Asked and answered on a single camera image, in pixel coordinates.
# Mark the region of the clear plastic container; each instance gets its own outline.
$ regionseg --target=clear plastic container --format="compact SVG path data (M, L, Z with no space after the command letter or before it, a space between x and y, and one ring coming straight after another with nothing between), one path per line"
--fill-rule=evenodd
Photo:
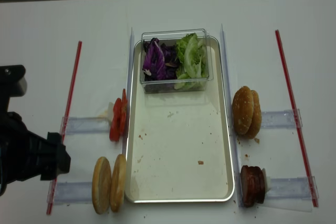
M181 31L165 31L157 33L143 33L142 34L142 49L141 49L141 68L146 58L144 44L150 42L152 38L159 40L159 45L165 44L166 46L174 46L176 42L183 37L195 33L199 45L204 45L204 61L201 78L189 79L171 79L171 80L148 80L144 71L140 71L140 83L145 93L163 93L163 92L179 92L179 91L196 91L205 90L207 81L209 79L209 57L210 52L207 50L209 47L209 35L204 29L181 30Z

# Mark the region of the aluminum baking sheet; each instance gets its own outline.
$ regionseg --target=aluminum baking sheet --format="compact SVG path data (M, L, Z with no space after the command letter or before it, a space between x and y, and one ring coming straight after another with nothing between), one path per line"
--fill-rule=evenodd
M219 43L205 91L144 94L134 48L125 195L131 202L227 201L234 192Z

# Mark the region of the red rod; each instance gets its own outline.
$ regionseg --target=red rod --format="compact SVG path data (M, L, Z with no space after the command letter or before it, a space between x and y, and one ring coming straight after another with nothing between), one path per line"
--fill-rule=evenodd
M82 41L78 42L78 47L77 47L77 53L76 53L76 59L75 59L75 65L73 66L73 72L72 72L72 78L71 78L71 84L70 84L70 89L69 89L69 94L68 94L68 102L67 102L67 107L65 109L65 114L64 118L65 121L63 122L63 127L60 129L60 134L62 135L62 143L64 142L64 137L65 137L65 128L67 125L69 113L70 113L70 106L71 106L71 101L72 101L72 94L73 90L75 87L75 80L76 80L76 74L77 74L77 69L78 69L78 63L79 63L79 57L80 57L80 51L82 49ZM47 215L51 215L52 211L52 206L53 206L53 201L54 201L54 195L55 195L55 188L57 184L57 178L55 178L52 182L52 189L51 189L51 201L48 203L48 208L47 208Z
M285 78L286 78L290 103L292 105L293 111L295 112L295 111L297 111L297 107L296 107L296 103L295 103L295 99L294 99L292 85L291 85L290 79L289 79L289 72L288 72L287 63L286 63L286 59L285 59L285 53L283 52L283 47L282 47L282 42L281 42L279 30L275 31L275 36L277 37L278 48L279 48L279 52L280 52L283 71L285 73ZM297 132L298 132L298 137L299 137L299 141L300 141L300 147L301 147L304 167L306 169L307 177L309 178L308 181L309 181L310 193L311 193L311 196L312 196L312 202L313 202L314 207L318 207L319 203L318 203L318 200L317 200L317 197L316 197L317 194L315 192L315 187L313 185L312 179L310 179L312 177L312 175L311 175L311 170L310 170L310 166L309 166L306 146L304 145L303 133L302 133L301 127L299 126L299 121L298 121L297 116L295 116L295 123L296 123L296 126L297 126Z

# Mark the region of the purple cabbage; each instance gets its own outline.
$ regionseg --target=purple cabbage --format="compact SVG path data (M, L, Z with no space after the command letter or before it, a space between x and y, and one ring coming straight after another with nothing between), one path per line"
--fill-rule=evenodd
M180 61L176 54L175 46L159 46L159 40L153 38L149 43L144 42L146 52L142 70L145 81L176 79L176 70Z

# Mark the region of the white tabletop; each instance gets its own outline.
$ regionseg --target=white tabletop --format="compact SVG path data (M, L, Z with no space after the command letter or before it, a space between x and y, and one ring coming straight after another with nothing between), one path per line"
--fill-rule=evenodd
M28 90L12 98L9 110L19 113L28 129L46 137L58 132L64 115L77 43L83 41L70 115L94 116L107 101L121 95L126 83L131 27L135 41L145 31L205 28L219 39L226 33L227 53L253 54L261 41L279 29L284 44L319 208L297 212L259 207L239 209L223 204L139 205L96 215L92 205L54 207L46 216L49 182L33 178L15 182L0 198L2 223L315 223L334 217L336 179L336 1L335 0L73 0L0 4L1 65L23 64ZM109 80L92 83L85 72ZM101 87L113 95L106 98Z

